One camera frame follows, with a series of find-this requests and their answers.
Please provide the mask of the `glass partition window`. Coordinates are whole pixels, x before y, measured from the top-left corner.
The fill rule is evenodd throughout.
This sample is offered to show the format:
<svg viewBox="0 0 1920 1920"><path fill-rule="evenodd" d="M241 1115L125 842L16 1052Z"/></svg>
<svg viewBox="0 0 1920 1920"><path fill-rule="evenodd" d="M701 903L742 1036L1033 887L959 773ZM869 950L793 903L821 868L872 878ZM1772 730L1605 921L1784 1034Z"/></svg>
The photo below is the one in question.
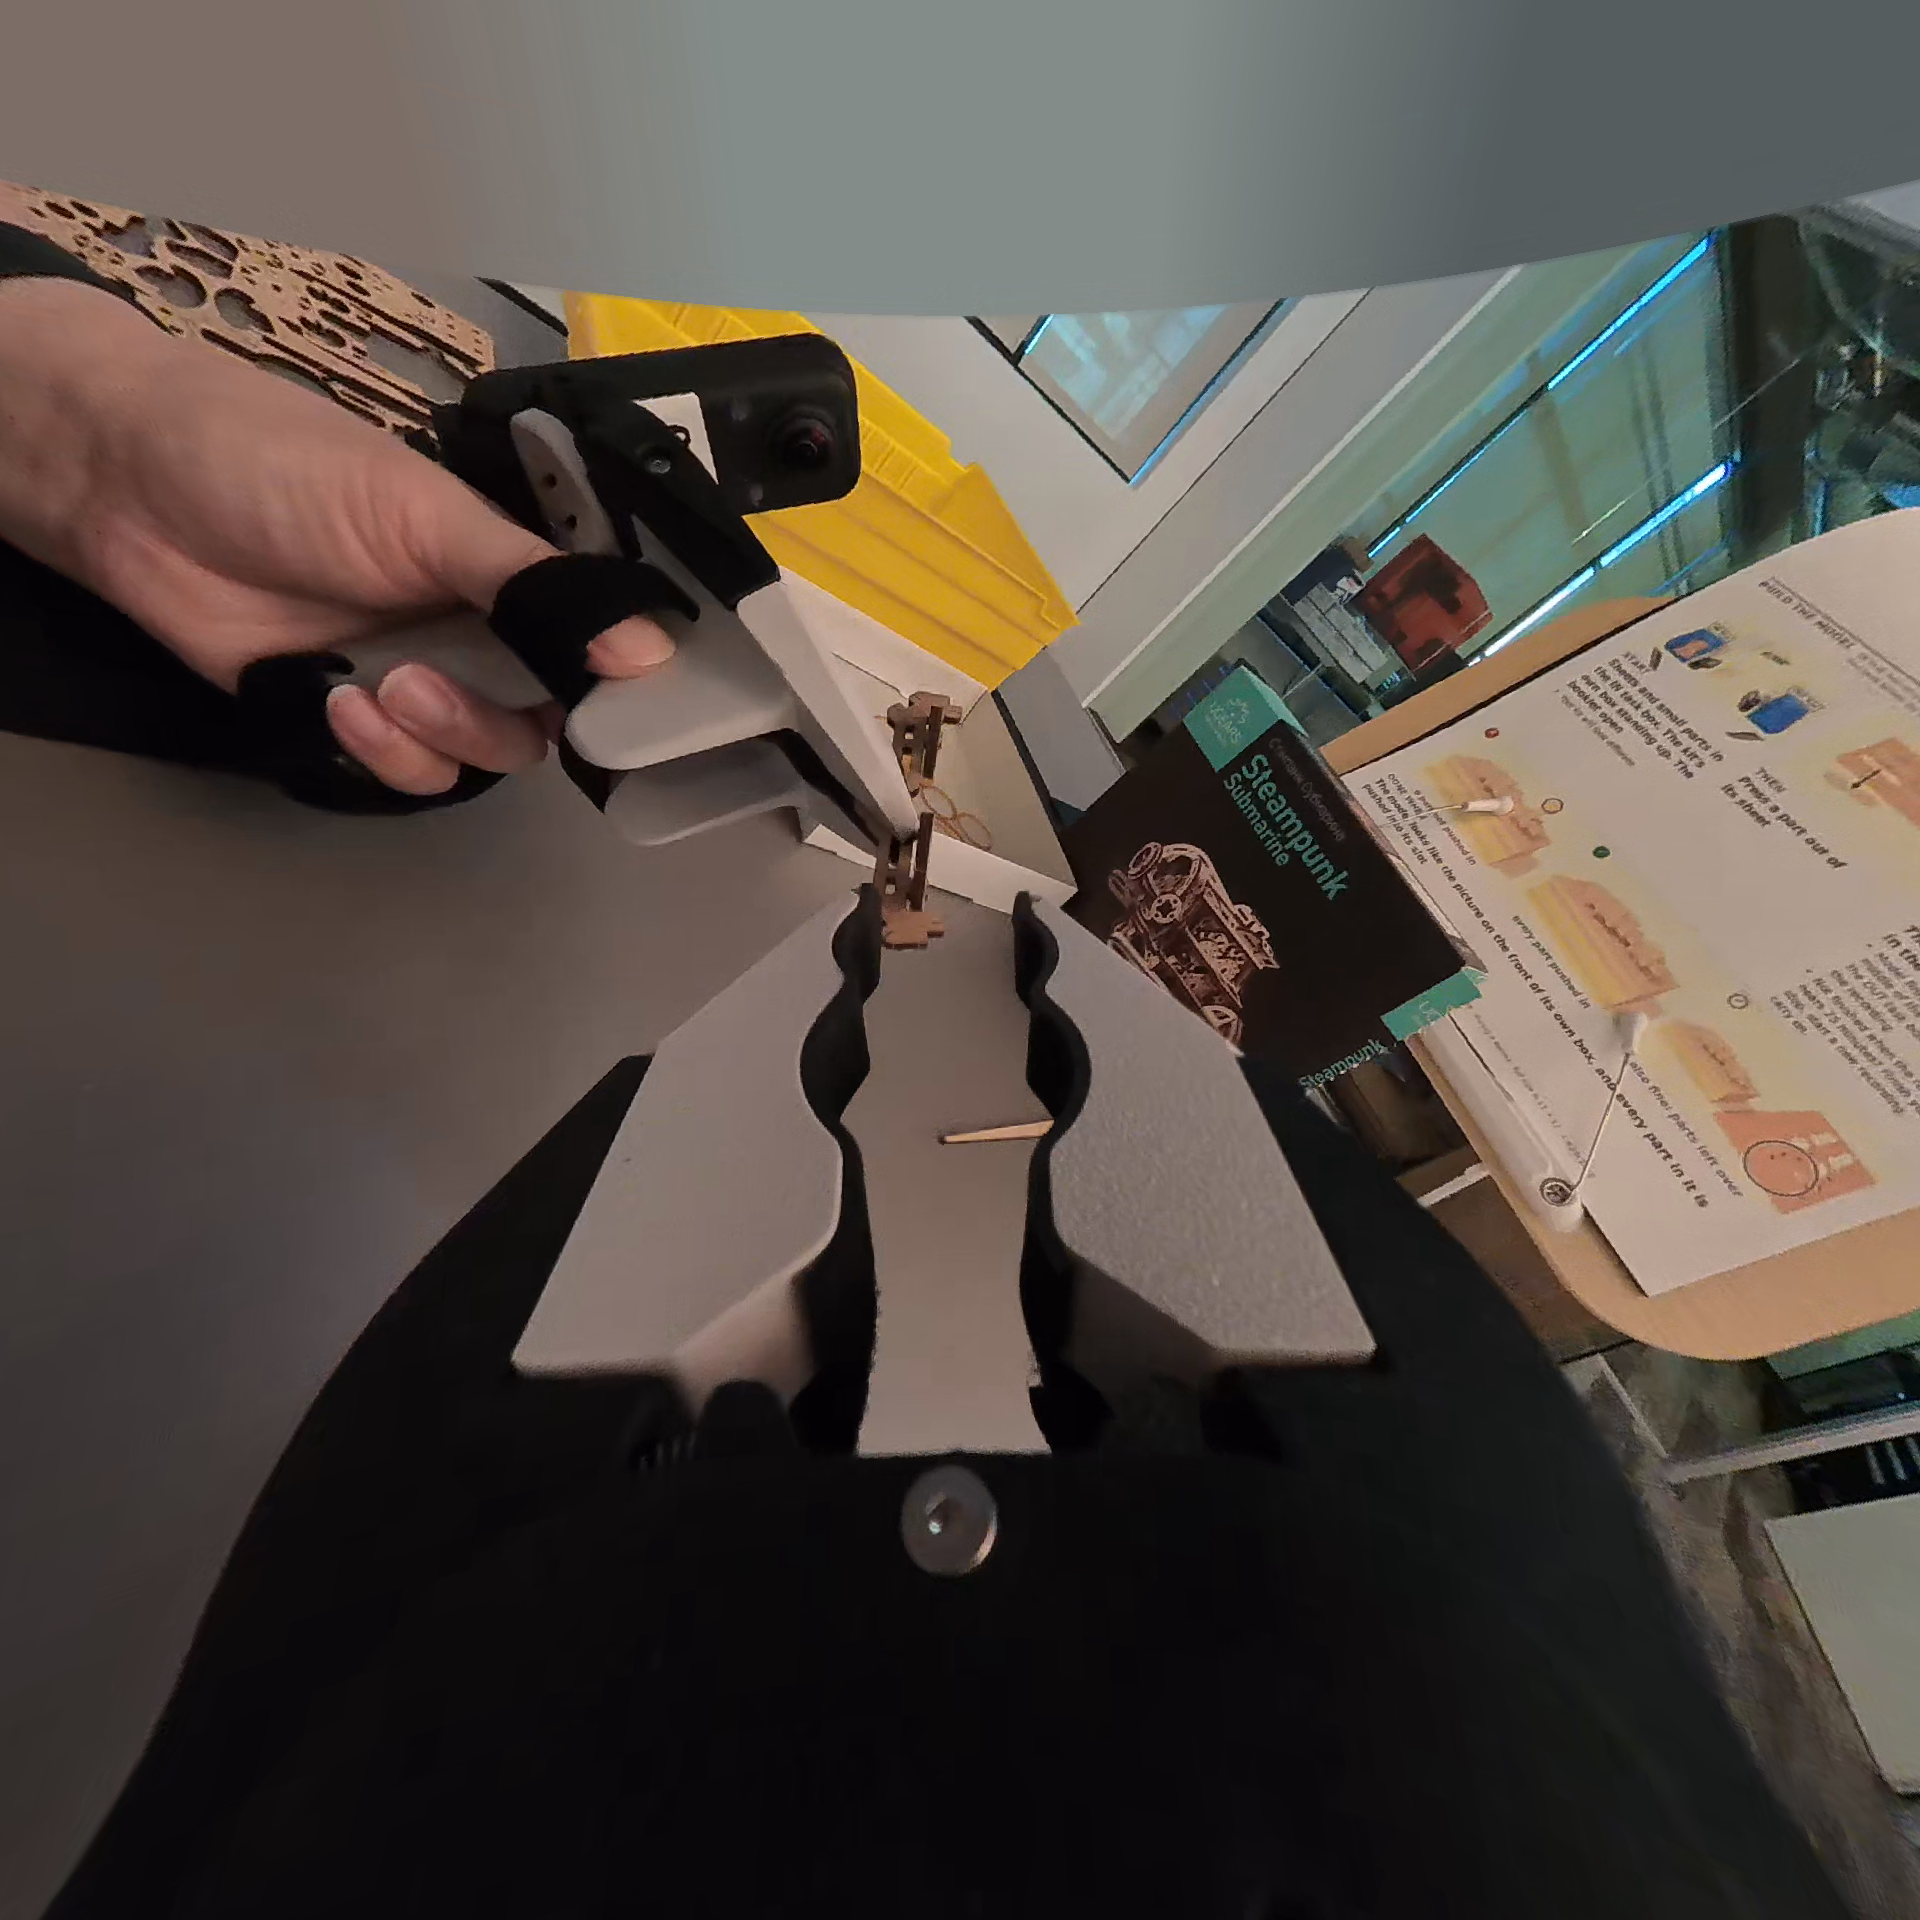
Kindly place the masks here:
<svg viewBox="0 0 1920 1920"><path fill-rule="evenodd" d="M1463 362L1415 375L1313 475L1374 581L1431 540L1479 588L1470 655L1624 597L1685 597L1737 565L1743 403L1728 229L1605 260L1585 298L1465 401Z"/></svg>
<svg viewBox="0 0 1920 1920"><path fill-rule="evenodd" d="M1150 473L1290 299L1183 309L1050 314L1013 347L1013 365L1126 484Z"/></svg>

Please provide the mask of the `grey flat panel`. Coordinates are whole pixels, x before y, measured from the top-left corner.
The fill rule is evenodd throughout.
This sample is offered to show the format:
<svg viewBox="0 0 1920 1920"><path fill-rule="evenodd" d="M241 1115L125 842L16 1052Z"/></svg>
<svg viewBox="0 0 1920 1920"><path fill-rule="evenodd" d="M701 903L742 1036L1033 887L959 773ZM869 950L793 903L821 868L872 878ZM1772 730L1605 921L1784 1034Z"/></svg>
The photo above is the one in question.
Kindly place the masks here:
<svg viewBox="0 0 1920 1920"><path fill-rule="evenodd" d="M1917 1795L1917 1494L1766 1519L1884 1785Z"/></svg>

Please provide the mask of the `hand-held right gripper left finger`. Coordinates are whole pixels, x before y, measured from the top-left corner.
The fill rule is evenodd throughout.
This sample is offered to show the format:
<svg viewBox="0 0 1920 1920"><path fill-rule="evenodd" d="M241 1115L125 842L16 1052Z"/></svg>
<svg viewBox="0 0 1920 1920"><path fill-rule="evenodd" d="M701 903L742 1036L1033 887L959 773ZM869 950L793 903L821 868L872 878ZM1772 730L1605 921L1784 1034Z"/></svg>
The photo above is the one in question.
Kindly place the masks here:
<svg viewBox="0 0 1920 1920"><path fill-rule="evenodd" d="M805 1446L856 1446L878 1285L845 1113L872 1067L878 981L863 885L658 1044L519 1332L516 1373L653 1381L687 1418L753 1382Z"/></svg>

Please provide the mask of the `small wooden model part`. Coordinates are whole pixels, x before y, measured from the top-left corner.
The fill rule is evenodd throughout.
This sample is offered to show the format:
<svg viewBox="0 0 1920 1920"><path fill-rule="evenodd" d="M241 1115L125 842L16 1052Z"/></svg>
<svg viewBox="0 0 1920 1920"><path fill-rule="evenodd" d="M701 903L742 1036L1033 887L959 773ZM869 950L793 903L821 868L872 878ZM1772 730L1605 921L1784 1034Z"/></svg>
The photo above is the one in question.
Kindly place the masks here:
<svg viewBox="0 0 1920 1920"><path fill-rule="evenodd" d="M916 811L912 834L893 834L878 844L872 887L879 900L879 941L889 950L919 950L943 937L943 921L928 907L928 863L937 836L933 802L941 798L933 777L943 731L959 719L957 705L933 690L916 690L886 710L898 773Z"/></svg>

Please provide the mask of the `yellow plastic bin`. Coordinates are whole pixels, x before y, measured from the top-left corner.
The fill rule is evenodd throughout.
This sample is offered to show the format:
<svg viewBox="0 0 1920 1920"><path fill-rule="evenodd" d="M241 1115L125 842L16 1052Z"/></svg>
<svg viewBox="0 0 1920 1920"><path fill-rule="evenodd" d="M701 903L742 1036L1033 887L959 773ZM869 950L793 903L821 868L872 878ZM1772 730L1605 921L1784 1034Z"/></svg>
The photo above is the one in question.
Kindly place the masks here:
<svg viewBox="0 0 1920 1920"><path fill-rule="evenodd" d="M831 502L756 513L756 540L845 606L997 687L1077 613L990 475L861 364L861 473Z"/></svg>

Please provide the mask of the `dark model kit box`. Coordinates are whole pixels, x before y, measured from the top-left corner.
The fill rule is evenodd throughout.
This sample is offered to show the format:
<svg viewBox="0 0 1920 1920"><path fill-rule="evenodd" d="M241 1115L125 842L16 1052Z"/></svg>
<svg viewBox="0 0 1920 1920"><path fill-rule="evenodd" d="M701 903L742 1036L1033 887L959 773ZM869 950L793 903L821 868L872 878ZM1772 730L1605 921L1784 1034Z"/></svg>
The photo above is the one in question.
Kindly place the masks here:
<svg viewBox="0 0 1920 1920"><path fill-rule="evenodd" d="M1481 999L1481 964L1244 666L1063 830L1063 851L1069 911L1301 1087Z"/></svg>

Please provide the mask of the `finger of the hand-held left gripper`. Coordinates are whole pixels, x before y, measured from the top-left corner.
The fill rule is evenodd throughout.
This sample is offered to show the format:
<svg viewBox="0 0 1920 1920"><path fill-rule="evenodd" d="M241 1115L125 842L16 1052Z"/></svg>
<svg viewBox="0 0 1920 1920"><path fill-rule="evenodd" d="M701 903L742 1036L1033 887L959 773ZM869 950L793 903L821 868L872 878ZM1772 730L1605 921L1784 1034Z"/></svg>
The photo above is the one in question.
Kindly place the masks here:
<svg viewBox="0 0 1920 1920"><path fill-rule="evenodd" d="M673 670L605 684L574 714L566 743L588 773L607 777L599 809L637 849L783 811L797 838L825 828L876 851L889 820L853 779L845 746L886 764L870 695L889 685L840 660L825 675L826 714L780 682L727 684L701 667L687 684Z"/></svg>
<svg viewBox="0 0 1920 1920"><path fill-rule="evenodd" d="M782 676L793 730L848 795L870 834L916 834L921 809L906 790L892 737L863 690L853 685L825 639L805 621L783 581L737 598L737 621Z"/></svg>

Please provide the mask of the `person's left hand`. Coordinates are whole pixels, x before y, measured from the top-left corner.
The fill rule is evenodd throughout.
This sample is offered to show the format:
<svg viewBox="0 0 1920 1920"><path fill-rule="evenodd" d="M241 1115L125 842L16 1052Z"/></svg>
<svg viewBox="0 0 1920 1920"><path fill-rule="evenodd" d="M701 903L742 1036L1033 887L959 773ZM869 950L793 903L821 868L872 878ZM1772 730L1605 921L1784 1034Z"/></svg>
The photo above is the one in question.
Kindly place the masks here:
<svg viewBox="0 0 1920 1920"><path fill-rule="evenodd" d="M71 254L13 226L2 267L2 425L4 298L30 311L73 301L20 324L42 327L39 359L69 431L104 412L81 403L79 375L104 375L112 323L269 383L268 421L236 451L186 451L173 435L143 451L130 431L102 430L81 479L39 517L45 565L118 606L233 702L249 666L484 617L504 609L520 574L557 559L423 452L322 395L162 332ZM492 705L428 662L399 662L376 687L337 685L326 723L359 769L413 799L448 794L466 771L489 774L489 790L538 766L559 737L559 709Z"/></svg>

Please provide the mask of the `white sheet holder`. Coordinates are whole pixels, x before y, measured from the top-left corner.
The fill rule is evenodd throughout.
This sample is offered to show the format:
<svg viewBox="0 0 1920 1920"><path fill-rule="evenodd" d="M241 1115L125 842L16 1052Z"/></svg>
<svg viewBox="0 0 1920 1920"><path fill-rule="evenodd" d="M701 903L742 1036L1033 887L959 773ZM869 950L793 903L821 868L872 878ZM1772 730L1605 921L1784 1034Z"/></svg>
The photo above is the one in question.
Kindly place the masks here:
<svg viewBox="0 0 1920 1920"><path fill-rule="evenodd" d="M1583 1186L1609 1121L1617 1110L1626 1067L1641 1052L1650 1017L1645 1013L1617 1014L1613 1027L1617 1059L1601 1071L1605 1099L1590 1141L1581 1148L1570 1148L1546 1110L1510 1090L1505 1076L1485 1063L1456 1017L1428 1027L1417 1037L1436 1078L1446 1082L1460 1097L1490 1145L1494 1163L1518 1185L1524 1207L1552 1233L1572 1233L1585 1218Z"/></svg>

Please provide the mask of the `perforated wooden parts sheet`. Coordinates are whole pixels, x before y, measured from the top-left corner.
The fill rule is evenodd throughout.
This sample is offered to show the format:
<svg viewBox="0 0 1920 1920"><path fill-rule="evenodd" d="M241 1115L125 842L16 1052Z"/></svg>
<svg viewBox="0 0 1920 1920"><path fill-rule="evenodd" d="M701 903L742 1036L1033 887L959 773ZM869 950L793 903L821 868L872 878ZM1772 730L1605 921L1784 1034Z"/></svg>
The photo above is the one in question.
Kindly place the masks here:
<svg viewBox="0 0 1920 1920"><path fill-rule="evenodd" d="M2 183L4 223L113 283L162 329L322 394L397 437L493 371L492 335L356 257Z"/></svg>

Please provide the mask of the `red box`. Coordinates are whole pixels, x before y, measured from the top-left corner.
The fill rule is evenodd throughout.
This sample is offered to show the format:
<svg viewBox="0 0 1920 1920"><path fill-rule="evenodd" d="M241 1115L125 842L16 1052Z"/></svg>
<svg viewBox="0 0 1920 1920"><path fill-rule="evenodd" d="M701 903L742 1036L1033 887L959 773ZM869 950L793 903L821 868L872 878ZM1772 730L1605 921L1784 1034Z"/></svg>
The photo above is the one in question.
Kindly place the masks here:
<svg viewBox="0 0 1920 1920"><path fill-rule="evenodd" d="M1485 595L1470 572L1428 535L1407 540L1353 604L1407 670L1457 654L1490 620Z"/></svg>

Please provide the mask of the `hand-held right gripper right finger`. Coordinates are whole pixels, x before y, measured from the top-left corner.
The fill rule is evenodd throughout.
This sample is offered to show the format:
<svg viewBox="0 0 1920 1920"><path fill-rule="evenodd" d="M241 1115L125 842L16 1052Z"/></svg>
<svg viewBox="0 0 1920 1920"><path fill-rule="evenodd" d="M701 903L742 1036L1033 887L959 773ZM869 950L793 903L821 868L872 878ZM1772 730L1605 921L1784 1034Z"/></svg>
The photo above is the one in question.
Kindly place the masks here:
<svg viewBox="0 0 1920 1920"><path fill-rule="evenodd" d="M1028 1162L1018 1306L1055 1451L1196 1425L1224 1377L1353 1369L1376 1338L1237 1047L1055 903L1015 903Z"/></svg>

